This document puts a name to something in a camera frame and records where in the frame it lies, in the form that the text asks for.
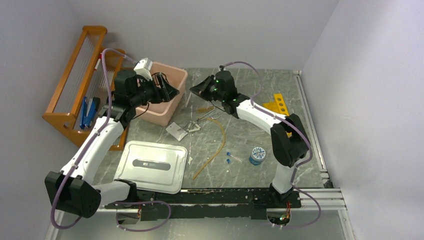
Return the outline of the metal crucible tongs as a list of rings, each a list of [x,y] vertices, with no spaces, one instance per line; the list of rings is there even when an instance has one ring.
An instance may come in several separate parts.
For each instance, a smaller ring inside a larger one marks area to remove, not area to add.
[[[197,118],[196,120],[191,120],[191,121],[187,122],[186,125],[184,125],[182,128],[187,131],[187,128],[188,128],[188,125],[189,125],[190,122],[197,122],[198,125],[199,125],[199,122],[202,122],[202,121],[205,121],[205,120],[208,120],[208,119],[216,120],[220,117],[221,117],[220,113],[215,112],[215,110],[212,110],[212,111],[209,111],[206,114],[202,115],[201,117]]]

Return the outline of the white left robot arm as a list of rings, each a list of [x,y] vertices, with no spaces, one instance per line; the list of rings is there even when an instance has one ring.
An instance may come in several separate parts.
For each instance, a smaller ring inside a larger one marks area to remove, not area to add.
[[[120,202],[132,208],[138,203],[136,183],[116,179],[93,185],[93,178],[113,143],[135,118],[138,107],[168,103],[180,93],[165,74],[154,76],[148,79],[128,69],[117,73],[113,79],[114,90],[108,91],[107,102],[87,139],[59,172],[51,171],[44,179],[52,221],[56,210],[90,218],[101,206]]]

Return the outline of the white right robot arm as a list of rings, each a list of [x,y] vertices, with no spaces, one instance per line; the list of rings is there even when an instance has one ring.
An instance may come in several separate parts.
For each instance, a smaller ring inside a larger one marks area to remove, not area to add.
[[[296,163],[303,159],[311,145],[305,128],[296,114],[272,112],[250,97],[238,92],[235,80],[228,70],[208,76],[190,92],[207,102],[218,101],[227,114],[247,121],[264,130],[271,137],[272,151],[277,160],[275,177],[270,184],[270,202],[282,207],[293,191]]]

